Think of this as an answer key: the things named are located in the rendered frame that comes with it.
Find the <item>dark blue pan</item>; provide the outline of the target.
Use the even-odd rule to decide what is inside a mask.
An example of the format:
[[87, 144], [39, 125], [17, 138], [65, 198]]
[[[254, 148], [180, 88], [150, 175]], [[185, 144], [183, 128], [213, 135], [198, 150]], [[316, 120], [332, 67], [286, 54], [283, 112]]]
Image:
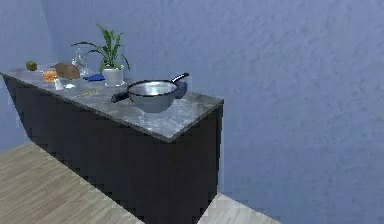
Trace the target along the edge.
[[188, 84], [183, 81], [183, 78], [188, 77], [188, 73], [182, 73], [175, 78], [172, 79], [172, 82], [178, 85], [178, 89], [175, 91], [175, 98], [176, 99], [181, 99], [184, 97], [184, 95], [187, 92]]

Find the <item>black cabinet with marble top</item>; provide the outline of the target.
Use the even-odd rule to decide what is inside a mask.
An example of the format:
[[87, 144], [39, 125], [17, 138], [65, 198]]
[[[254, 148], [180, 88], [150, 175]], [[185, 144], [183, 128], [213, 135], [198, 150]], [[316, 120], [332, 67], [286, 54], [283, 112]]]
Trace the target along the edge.
[[[217, 194], [223, 100], [187, 93], [161, 113], [83, 79], [3, 74], [27, 136], [144, 224], [197, 224]], [[81, 93], [100, 89], [82, 97]]]

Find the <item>green plant in white pot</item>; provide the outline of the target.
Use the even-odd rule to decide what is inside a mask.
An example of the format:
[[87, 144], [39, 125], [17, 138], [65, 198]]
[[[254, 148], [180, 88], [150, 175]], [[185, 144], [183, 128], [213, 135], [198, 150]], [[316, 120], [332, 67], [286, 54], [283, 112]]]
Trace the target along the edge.
[[100, 24], [97, 24], [102, 37], [103, 45], [96, 45], [92, 42], [81, 41], [74, 43], [74, 46], [88, 45], [91, 49], [85, 55], [96, 53], [101, 56], [99, 72], [104, 77], [107, 87], [119, 87], [125, 84], [124, 69], [130, 69], [130, 64], [123, 53], [119, 49], [123, 47], [121, 43], [122, 33], [116, 33], [113, 29], [107, 30]]

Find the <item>blue flat cloth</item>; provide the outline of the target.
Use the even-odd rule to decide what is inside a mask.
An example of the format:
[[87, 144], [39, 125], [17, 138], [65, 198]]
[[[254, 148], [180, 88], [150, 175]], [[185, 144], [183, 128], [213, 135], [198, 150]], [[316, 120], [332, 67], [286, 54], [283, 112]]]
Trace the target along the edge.
[[86, 77], [83, 77], [83, 79], [87, 82], [97, 82], [97, 81], [105, 80], [102, 74], [94, 74], [94, 75], [86, 76]]

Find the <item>thin yellow pencil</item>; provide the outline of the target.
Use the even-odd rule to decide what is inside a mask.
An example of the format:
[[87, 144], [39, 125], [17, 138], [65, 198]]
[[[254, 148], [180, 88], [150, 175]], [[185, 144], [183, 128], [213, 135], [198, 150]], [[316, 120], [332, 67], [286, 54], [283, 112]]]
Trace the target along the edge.
[[75, 96], [75, 97], [86, 96], [86, 95], [89, 95], [89, 94], [96, 93], [96, 92], [98, 92], [98, 91], [100, 91], [100, 89], [95, 89], [95, 90], [87, 91], [87, 92], [81, 93], [81, 94], [79, 94], [79, 95], [77, 95], [77, 96]]

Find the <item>clear glass bottle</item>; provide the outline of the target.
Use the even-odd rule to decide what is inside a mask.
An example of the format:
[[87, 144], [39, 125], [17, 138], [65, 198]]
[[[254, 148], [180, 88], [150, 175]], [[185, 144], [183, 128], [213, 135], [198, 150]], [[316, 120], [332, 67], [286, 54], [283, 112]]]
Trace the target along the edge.
[[81, 76], [86, 76], [88, 74], [88, 65], [85, 58], [81, 55], [80, 48], [76, 50], [75, 56], [72, 60], [72, 64], [79, 69]]

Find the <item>brown bread loaf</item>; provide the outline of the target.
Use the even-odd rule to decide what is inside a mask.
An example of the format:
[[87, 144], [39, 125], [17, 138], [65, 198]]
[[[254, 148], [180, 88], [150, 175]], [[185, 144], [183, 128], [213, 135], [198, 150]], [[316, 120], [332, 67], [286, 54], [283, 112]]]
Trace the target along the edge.
[[55, 65], [55, 70], [57, 72], [57, 75], [61, 78], [78, 79], [80, 77], [80, 71], [78, 67], [71, 63], [57, 63]]

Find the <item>orange round food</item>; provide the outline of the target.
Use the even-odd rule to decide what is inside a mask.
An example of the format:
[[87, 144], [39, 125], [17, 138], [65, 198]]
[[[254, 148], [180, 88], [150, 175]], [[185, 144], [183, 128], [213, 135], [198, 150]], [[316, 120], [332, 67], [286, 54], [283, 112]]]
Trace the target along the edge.
[[48, 70], [42, 73], [45, 82], [53, 82], [57, 76], [57, 72], [54, 70]]

